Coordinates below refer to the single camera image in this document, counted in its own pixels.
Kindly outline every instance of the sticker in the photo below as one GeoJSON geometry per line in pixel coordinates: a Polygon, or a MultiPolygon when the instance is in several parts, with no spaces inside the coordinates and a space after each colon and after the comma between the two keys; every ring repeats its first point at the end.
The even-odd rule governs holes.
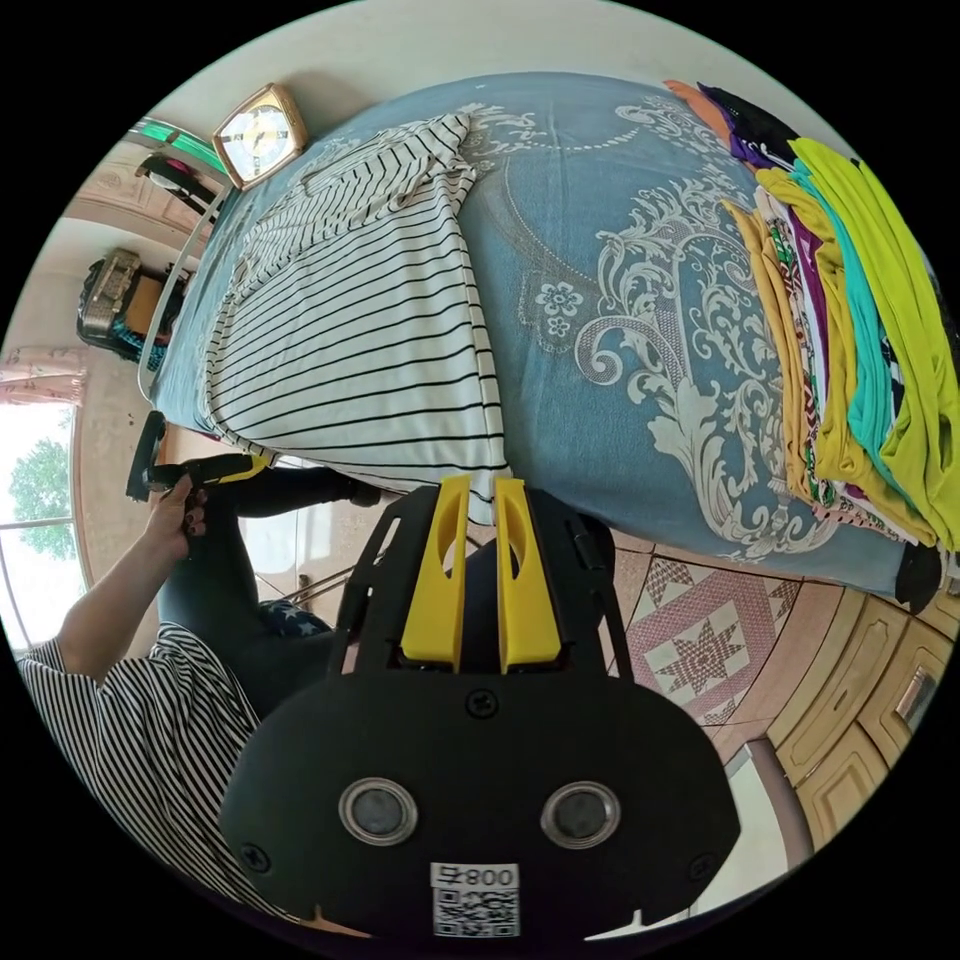
{"type": "Polygon", "coordinates": [[[515,863],[431,863],[433,932],[463,939],[520,936],[515,863]]]}

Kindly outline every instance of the black shoe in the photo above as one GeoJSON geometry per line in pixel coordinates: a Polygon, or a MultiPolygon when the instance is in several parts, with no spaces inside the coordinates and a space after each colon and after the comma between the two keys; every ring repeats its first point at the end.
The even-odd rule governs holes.
{"type": "Polygon", "coordinates": [[[380,502],[380,491],[369,483],[354,480],[354,492],[350,502],[355,507],[375,507],[380,502]]]}

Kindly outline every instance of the tree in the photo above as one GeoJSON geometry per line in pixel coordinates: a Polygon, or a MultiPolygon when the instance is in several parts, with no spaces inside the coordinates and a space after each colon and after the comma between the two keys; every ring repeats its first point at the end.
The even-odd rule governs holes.
{"type": "MultiPolygon", "coordinates": [[[[70,455],[64,443],[44,438],[14,465],[10,475],[13,516],[17,521],[52,520],[70,516],[70,455]]],[[[28,527],[21,531],[24,543],[37,553],[57,560],[77,555],[70,527],[28,527]]]]}

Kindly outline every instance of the clock face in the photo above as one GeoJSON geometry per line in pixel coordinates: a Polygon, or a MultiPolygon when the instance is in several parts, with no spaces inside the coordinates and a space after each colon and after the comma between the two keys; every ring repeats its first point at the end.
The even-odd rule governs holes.
{"type": "Polygon", "coordinates": [[[244,180],[253,180],[283,160],[293,149],[293,135],[283,111],[264,103],[238,113],[220,141],[244,180]]]}

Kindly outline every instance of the clock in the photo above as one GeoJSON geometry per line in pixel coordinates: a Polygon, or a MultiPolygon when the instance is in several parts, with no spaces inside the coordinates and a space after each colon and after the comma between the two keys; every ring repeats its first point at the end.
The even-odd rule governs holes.
{"type": "Polygon", "coordinates": [[[217,128],[213,147],[234,185],[249,190],[302,152],[307,132],[290,94],[267,84],[217,128]]]}

